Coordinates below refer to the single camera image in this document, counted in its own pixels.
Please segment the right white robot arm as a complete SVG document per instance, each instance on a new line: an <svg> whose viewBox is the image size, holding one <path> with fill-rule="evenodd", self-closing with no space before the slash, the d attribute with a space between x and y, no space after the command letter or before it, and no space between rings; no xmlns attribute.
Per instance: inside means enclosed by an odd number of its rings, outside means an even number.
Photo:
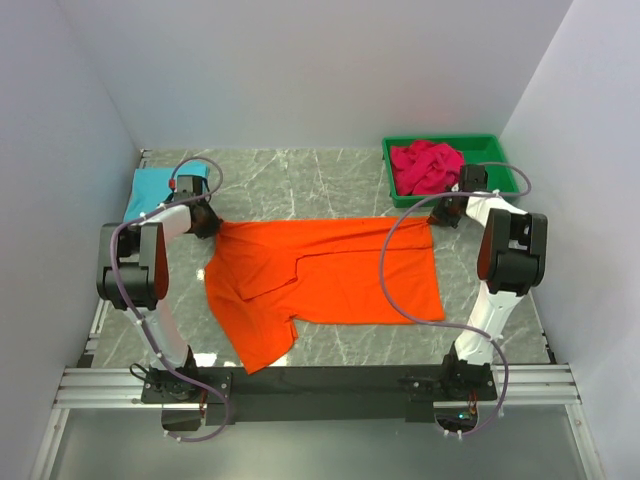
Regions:
<svg viewBox="0 0 640 480"><path fill-rule="evenodd" d="M478 296L439 374L447 399L494 399L494 357L499 337L516 306L543 280L546 269L548 218L522 210L489 189L488 164L461 168L429 216L434 226L454 228L464 216L483 228L476 272Z"/></svg>

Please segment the orange t shirt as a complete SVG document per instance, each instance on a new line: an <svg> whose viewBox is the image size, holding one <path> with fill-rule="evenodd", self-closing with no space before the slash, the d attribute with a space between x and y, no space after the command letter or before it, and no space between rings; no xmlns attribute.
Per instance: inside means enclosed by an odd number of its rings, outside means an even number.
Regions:
<svg viewBox="0 0 640 480"><path fill-rule="evenodd" d="M294 345L296 319L329 325L403 325L405 313L442 322L427 222L389 217L226 222L204 269L209 307L245 371Z"/></svg>

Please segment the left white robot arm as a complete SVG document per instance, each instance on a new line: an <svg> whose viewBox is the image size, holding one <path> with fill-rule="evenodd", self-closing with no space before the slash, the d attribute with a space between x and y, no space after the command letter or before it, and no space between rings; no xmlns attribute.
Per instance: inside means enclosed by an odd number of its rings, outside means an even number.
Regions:
<svg viewBox="0 0 640 480"><path fill-rule="evenodd" d="M151 213L101 227L96 288L132 322L148 348L149 366L141 369L146 392L179 403L206 397L207 389L166 301L167 245L183 234L212 238L222 220L209 204L205 177L173 175L169 189L166 201Z"/></svg>

